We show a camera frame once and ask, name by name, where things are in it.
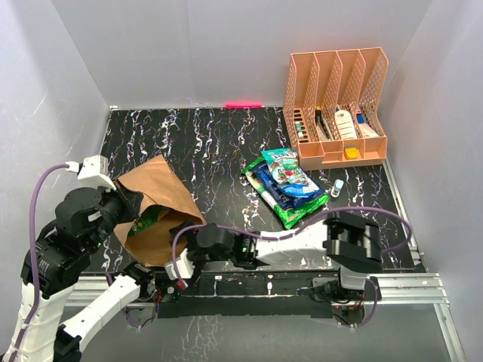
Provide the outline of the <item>orange mesh file organizer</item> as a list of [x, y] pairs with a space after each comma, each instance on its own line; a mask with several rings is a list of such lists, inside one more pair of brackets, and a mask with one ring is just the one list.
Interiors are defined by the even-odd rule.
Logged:
[[[362, 167], [386, 160], [388, 139], [379, 122], [377, 109], [389, 61], [382, 48], [294, 53], [290, 56], [283, 116], [291, 146], [297, 151], [304, 170]], [[315, 108], [322, 110], [332, 141], [322, 141], [315, 123]], [[350, 112], [358, 138], [342, 140], [334, 120], [339, 110]], [[356, 114], [379, 134], [364, 138]], [[305, 127], [307, 141], [297, 137], [295, 121]], [[344, 149], [359, 150], [357, 159], [348, 160]]]

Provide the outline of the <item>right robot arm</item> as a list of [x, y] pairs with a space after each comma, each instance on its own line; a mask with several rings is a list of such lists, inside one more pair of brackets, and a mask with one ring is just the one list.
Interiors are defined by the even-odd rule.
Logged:
[[330, 258], [337, 276], [312, 284], [308, 294], [327, 302], [359, 301], [368, 276], [382, 271], [378, 224], [345, 210], [330, 212], [323, 220], [284, 232], [248, 232], [214, 223], [175, 229], [172, 243], [186, 237], [188, 244], [165, 264], [172, 281], [185, 290], [197, 265], [230, 261], [235, 267], [256, 270], [297, 259]]

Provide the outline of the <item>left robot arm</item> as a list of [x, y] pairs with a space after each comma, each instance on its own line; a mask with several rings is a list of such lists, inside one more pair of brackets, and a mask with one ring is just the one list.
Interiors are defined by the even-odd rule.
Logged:
[[155, 294], [155, 276], [137, 262], [109, 277], [108, 288], [76, 316], [60, 319], [91, 255], [117, 225], [140, 215], [143, 196], [120, 183], [115, 190], [82, 187], [69, 192], [55, 219], [33, 239], [23, 263], [22, 300], [3, 361], [79, 361], [95, 335], [128, 304]]

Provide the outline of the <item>blue sea salt vinegar bag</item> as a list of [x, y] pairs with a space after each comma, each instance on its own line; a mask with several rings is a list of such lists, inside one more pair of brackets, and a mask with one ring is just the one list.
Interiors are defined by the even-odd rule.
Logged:
[[257, 181], [257, 190], [264, 201], [274, 207], [276, 204], [282, 207], [282, 199], [278, 192], [276, 182], [269, 175], [269, 169], [265, 162], [251, 168], [251, 172]]

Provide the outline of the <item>black yellow marker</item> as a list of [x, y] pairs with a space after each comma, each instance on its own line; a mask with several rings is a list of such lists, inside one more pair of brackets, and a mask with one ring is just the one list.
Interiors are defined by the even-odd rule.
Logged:
[[318, 129], [318, 135], [322, 141], [332, 141], [332, 133], [330, 128], [327, 126], [325, 120], [323, 119], [322, 110], [319, 106], [315, 108], [315, 123]]

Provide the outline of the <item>yellow block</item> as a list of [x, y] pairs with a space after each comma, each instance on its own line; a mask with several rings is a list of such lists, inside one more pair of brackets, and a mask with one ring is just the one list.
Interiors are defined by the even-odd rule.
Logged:
[[359, 157], [359, 150], [355, 147], [345, 148], [344, 155], [348, 160], [357, 159]]

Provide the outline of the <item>green Chuba chips bag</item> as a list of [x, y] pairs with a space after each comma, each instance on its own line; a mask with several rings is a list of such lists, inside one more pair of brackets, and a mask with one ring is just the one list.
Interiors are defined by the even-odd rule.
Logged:
[[[264, 157], [259, 157], [255, 161], [253, 161], [251, 164], [249, 164], [241, 173], [247, 178], [247, 181], [249, 184], [255, 189], [255, 191], [260, 195], [260, 191], [257, 190], [257, 181], [255, 177], [253, 176], [251, 172], [251, 168], [256, 166], [257, 164], [260, 164], [262, 162], [265, 162]], [[318, 186], [315, 184], [311, 179], [309, 179], [311, 182], [310, 185], [314, 185], [315, 187]], [[282, 225], [286, 229], [291, 229], [295, 224], [297, 224], [303, 217], [313, 213], [317, 209], [321, 208], [324, 206], [329, 200], [329, 196], [327, 192], [325, 192], [324, 195], [322, 195], [320, 198], [317, 198], [314, 201], [310, 201], [308, 204], [303, 205], [302, 207], [299, 207], [297, 209], [289, 209], [289, 210], [283, 210], [278, 206], [277, 204], [274, 207], [271, 207], [270, 204], [266, 203], [272, 208], [274, 213], [279, 217]]]

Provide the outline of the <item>small colourful snack packet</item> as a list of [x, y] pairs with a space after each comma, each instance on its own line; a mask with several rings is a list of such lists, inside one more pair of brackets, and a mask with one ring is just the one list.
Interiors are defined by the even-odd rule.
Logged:
[[307, 185], [305, 173], [299, 166], [298, 154], [290, 148], [262, 151], [272, 178], [282, 187]]

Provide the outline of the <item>white blue snack packet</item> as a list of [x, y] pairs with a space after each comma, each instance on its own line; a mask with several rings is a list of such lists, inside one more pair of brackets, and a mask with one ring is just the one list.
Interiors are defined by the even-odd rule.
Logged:
[[283, 202], [282, 207], [281, 207], [281, 209], [283, 209], [283, 210], [297, 209], [299, 207], [302, 207], [305, 204], [308, 204], [310, 201], [314, 201], [317, 198], [320, 198], [322, 195], [325, 194], [324, 189], [319, 189], [315, 194], [311, 195], [308, 198], [293, 198], [291, 196], [286, 195], [281, 190], [281, 187], [279, 186], [278, 183], [276, 183], [276, 185], [278, 187], [278, 192], [279, 192], [281, 199], [282, 199], [282, 202]]

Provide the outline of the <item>white tube blue cap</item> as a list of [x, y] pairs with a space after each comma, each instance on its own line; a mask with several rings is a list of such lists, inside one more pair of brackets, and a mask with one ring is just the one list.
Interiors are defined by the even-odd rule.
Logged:
[[379, 136], [379, 134], [366, 122], [363, 114], [357, 113], [356, 120], [358, 122], [358, 127], [361, 132], [361, 135], [364, 138], [373, 138], [373, 137]]

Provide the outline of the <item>small white blue bottle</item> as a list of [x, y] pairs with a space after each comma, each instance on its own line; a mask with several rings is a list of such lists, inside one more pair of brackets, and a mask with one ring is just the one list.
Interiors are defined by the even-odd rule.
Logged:
[[337, 179], [331, 188], [331, 192], [330, 192], [331, 197], [338, 198], [342, 191], [343, 186], [344, 186], [344, 181], [341, 179]]

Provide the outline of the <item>pink tape strip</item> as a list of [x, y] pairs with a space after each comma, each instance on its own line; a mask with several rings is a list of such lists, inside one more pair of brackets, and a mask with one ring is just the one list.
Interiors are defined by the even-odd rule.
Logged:
[[237, 109], [237, 108], [261, 108], [263, 105], [258, 102], [228, 102], [225, 103], [227, 109]]

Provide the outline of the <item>blue M&M candy packet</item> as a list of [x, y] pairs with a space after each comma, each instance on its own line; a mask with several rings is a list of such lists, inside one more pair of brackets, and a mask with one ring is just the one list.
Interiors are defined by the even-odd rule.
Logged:
[[319, 188], [318, 186], [313, 187], [304, 183], [283, 183], [281, 184], [281, 190], [293, 198], [308, 198], [315, 194]]

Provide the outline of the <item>aluminium frame rail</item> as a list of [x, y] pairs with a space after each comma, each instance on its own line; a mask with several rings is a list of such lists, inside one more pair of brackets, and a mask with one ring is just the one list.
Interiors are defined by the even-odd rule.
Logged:
[[[237, 158], [193, 171], [177, 171], [193, 192], [205, 219], [247, 229], [281, 230], [278, 217], [248, 184]], [[395, 183], [384, 166], [311, 171], [322, 187], [344, 180], [341, 196], [329, 206], [365, 205], [398, 212]], [[99, 273], [132, 261], [112, 237], [94, 256], [72, 302], [88, 304], [106, 289]], [[137, 331], [117, 314], [88, 344], [81, 361], [464, 361], [457, 346], [449, 301], [435, 273], [405, 269], [416, 261], [409, 251], [385, 257], [382, 300], [371, 320], [354, 332], [309, 315], [190, 316], [157, 319]]]

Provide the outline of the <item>brown paper bag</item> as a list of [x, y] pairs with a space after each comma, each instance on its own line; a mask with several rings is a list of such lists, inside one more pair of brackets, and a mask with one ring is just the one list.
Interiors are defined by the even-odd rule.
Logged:
[[114, 234], [122, 246], [146, 266], [163, 266], [171, 260], [171, 229], [188, 220], [195, 224], [205, 223], [191, 193], [161, 155], [123, 174], [117, 181], [127, 190], [143, 196], [137, 208], [139, 214], [154, 206], [170, 210], [154, 225], [132, 236], [128, 232], [133, 222], [115, 227]]

